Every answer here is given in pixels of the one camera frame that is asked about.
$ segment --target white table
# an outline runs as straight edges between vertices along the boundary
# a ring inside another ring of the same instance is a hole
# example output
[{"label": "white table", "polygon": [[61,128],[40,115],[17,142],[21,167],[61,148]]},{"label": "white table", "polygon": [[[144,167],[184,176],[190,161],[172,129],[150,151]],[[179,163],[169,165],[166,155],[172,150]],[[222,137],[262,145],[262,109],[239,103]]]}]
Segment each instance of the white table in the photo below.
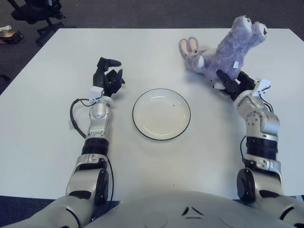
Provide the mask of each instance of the white table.
[{"label": "white table", "polygon": [[[114,200],[161,190],[195,190],[237,199],[245,124],[226,96],[185,70],[178,42],[195,36],[211,47],[229,29],[60,29],[0,96],[0,195],[56,199],[84,139],[69,129],[69,108],[87,98],[100,57],[122,62],[125,86],[115,107],[109,157]],[[266,99],[281,121],[278,159],[286,195],[304,194],[304,43],[289,29],[269,29],[243,70],[272,81]],[[136,99],[168,88],[189,103],[191,121],[179,137],[156,142],[132,122]],[[75,107],[83,131],[88,109]]]}]

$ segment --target white plate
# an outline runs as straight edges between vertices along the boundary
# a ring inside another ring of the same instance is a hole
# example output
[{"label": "white plate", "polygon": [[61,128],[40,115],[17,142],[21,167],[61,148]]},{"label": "white plate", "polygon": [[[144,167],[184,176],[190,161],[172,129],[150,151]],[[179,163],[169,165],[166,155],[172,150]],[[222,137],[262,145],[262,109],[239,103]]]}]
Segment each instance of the white plate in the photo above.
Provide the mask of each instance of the white plate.
[{"label": "white plate", "polygon": [[169,140],[182,134],[190,122],[186,100],[169,89],[153,89],[141,95],[133,107],[133,121],[145,136]]}]

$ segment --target black cable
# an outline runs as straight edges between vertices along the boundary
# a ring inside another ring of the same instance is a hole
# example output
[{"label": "black cable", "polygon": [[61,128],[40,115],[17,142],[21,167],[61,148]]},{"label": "black cable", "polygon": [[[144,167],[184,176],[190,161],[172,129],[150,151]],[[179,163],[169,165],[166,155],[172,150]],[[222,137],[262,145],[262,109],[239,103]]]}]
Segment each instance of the black cable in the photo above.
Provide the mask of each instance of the black cable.
[{"label": "black cable", "polygon": [[112,165],[111,165],[111,162],[110,162],[110,159],[108,158],[107,155],[105,155],[108,162],[109,162],[109,165],[110,165],[110,168],[111,168],[111,175],[112,175],[112,194],[111,194],[111,199],[109,201],[109,205],[108,207],[106,208],[106,210],[104,211],[104,213],[107,213],[109,211],[109,208],[110,208],[110,205],[112,203],[112,200],[113,200],[113,193],[114,193],[114,175],[113,175],[113,169],[112,169]]},{"label": "black cable", "polygon": [[267,106],[267,108],[269,109],[269,111],[270,111],[271,113],[273,113],[272,110],[271,110],[271,107],[269,106],[269,104],[264,103],[264,105]]},{"label": "black cable", "polygon": [[77,104],[78,102],[80,101],[80,99],[76,99],[75,101],[73,101],[73,103],[71,104],[71,107],[70,107],[70,119],[71,119],[71,122],[72,122],[72,125],[74,126],[74,128],[79,132],[79,134],[83,137],[83,138],[86,138],[85,134],[79,129],[76,121],[74,120],[74,117],[73,117],[73,107],[75,104]]},{"label": "black cable", "polygon": [[268,104],[268,105],[270,106],[270,112],[271,112],[271,113],[274,113],[274,108],[272,107],[272,105],[271,105],[269,102],[267,102],[266,100],[264,100],[264,99],[262,98],[261,94],[260,94],[260,98],[262,99],[262,101],[264,101],[266,104]]},{"label": "black cable", "polygon": [[268,104],[270,107],[271,107],[271,113],[274,113],[274,109],[273,109],[273,107],[272,107],[272,105],[269,103],[269,102],[267,102],[266,100],[264,100],[263,98],[262,98],[262,96],[261,96],[261,94],[260,94],[260,98],[262,99],[262,101],[264,101],[266,104]]},{"label": "black cable", "polygon": [[96,102],[94,102],[93,104],[86,105],[86,104],[83,103],[82,101],[88,101],[89,99],[79,99],[79,100],[80,100],[80,102],[82,103],[82,105],[85,106],[85,107],[91,107],[91,106],[93,106],[93,105],[96,104]]},{"label": "black cable", "polygon": [[82,99],[76,99],[72,104],[71,104],[71,107],[70,107],[70,119],[71,119],[71,122],[72,122],[72,125],[73,127],[79,132],[79,134],[83,137],[83,138],[86,138],[86,134],[84,134],[78,127],[76,121],[74,120],[74,117],[73,117],[73,107],[75,104],[77,104],[78,102],[81,102],[84,106],[86,107],[91,107],[93,105],[96,104],[96,101],[93,103],[93,104],[90,104],[90,105],[86,105],[84,104],[82,101],[89,101],[89,99],[85,99],[85,98],[82,98]]},{"label": "black cable", "polygon": [[246,136],[244,136],[244,138],[242,139],[242,141],[241,141],[241,143],[240,143],[240,145],[239,145],[239,148],[240,148],[240,150],[241,150],[242,158],[244,158],[243,152],[242,152],[242,143],[243,143],[243,141],[244,141],[245,138],[246,138]]}]

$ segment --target black chair base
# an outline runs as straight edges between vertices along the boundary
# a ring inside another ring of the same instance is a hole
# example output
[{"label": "black chair base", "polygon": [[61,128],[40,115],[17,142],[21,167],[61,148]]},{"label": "black chair base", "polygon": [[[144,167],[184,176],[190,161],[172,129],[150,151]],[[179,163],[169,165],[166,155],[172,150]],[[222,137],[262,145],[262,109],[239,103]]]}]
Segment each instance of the black chair base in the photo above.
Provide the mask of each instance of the black chair base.
[{"label": "black chair base", "polygon": [[46,20],[48,22],[48,26],[46,26],[45,28],[42,29],[37,29],[38,34],[40,35],[40,37],[38,39],[36,39],[36,44],[39,47],[42,47],[44,42],[43,39],[51,32],[56,32],[58,29],[74,29],[76,28],[76,26],[65,26],[62,22],[57,23],[57,24],[52,24],[51,21],[49,19]]}]

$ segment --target office chair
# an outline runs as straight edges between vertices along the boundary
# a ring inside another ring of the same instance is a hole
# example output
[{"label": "office chair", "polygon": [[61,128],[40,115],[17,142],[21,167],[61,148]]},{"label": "office chair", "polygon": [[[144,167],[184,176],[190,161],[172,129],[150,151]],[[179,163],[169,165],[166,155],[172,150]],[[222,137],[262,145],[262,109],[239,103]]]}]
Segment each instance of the office chair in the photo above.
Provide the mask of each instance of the office chair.
[{"label": "office chair", "polygon": [[28,24],[35,24],[37,21],[46,20],[48,26],[37,29],[40,37],[36,39],[38,46],[42,46],[42,40],[51,32],[56,32],[59,28],[76,28],[75,26],[64,26],[62,22],[52,24],[49,18],[65,18],[60,12],[61,4],[59,0],[25,0],[25,5],[19,7],[14,0],[8,2],[15,8],[11,13],[15,20],[24,20]]}]

